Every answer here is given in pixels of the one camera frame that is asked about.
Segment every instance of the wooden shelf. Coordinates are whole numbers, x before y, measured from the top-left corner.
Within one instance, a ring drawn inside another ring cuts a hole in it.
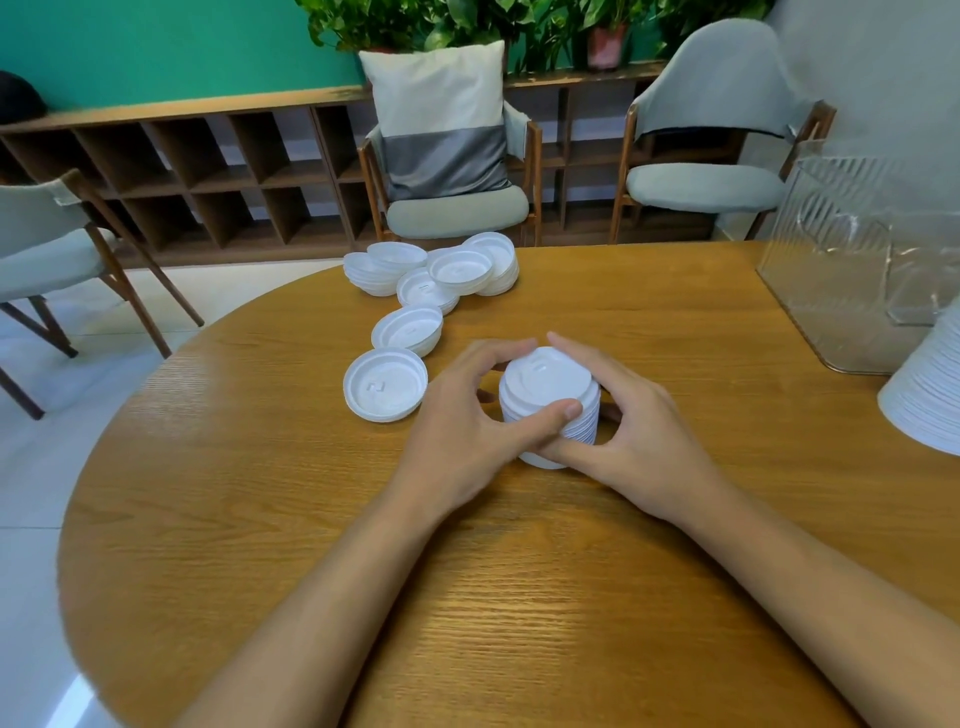
[[[611,73],[559,71],[505,81],[505,88],[552,87],[558,94],[558,140],[544,143],[541,155],[543,184],[555,192],[554,203],[544,206],[544,245],[603,244],[610,230],[611,200],[568,200],[576,177],[608,175],[577,170],[614,167],[622,143],[619,137],[572,138],[578,88],[633,82],[636,93],[662,68],[651,61]],[[369,99],[366,89],[349,86],[55,113],[0,127],[0,183],[42,182],[78,168],[164,265],[341,256],[375,240],[348,112],[350,104]],[[511,96],[521,110],[523,100]],[[297,139],[299,159],[290,159],[274,111],[290,107],[300,107],[309,121],[311,138]],[[228,128],[224,119],[207,120],[215,114],[225,115]],[[235,136],[243,163],[228,164],[217,141],[225,133]],[[634,146],[631,164],[731,163],[744,136],[727,130],[658,133]],[[523,162],[508,158],[507,167],[518,180]],[[330,203],[337,213],[317,216],[327,209],[317,205]],[[261,219],[264,214],[268,219]],[[91,218],[106,224],[93,211]],[[620,242],[703,239],[712,221],[645,208],[638,226],[623,222]],[[507,233],[519,242],[518,229]],[[139,264],[129,252],[124,260]]]

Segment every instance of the pink flower pot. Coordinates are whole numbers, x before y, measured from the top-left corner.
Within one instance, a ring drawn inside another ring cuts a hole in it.
[[[595,26],[587,39],[587,66],[595,71],[609,71],[620,65],[623,56],[623,38],[627,25],[616,28]]]

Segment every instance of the person's right hand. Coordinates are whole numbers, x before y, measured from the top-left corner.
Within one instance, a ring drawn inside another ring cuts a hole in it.
[[[592,347],[549,333],[554,348],[585,366],[622,412],[604,445],[554,438],[537,450],[609,485],[651,516],[679,524],[704,489],[726,480],[663,387]]]

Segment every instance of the right arm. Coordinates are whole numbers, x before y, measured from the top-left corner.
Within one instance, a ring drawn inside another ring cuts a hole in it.
[[[611,486],[697,542],[871,725],[960,720],[960,626],[817,541],[716,468],[659,385],[550,334],[611,393],[622,421],[601,446],[540,451]]]

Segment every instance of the shelf top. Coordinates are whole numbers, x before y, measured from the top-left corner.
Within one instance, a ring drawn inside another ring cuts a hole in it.
[[[664,61],[638,61],[623,68],[601,73],[563,69],[524,76],[508,76],[504,88],[535,88],[540,86],[573,86],[603,81],[653,80],[662,72]],[[215,113],[237,113],[284,107],[329,106],[371,99],[368,88],[361,85],[305,88],[298,91],[249,93],[238,96],[211,96],[203,99],[162,101],[153,104],[133,104],[102,109],[57,111],[39,119],[0,126],[0,134],[42,132],[70,127],[119,124],[123,122],[169,119],[177,116],[203,116]]]

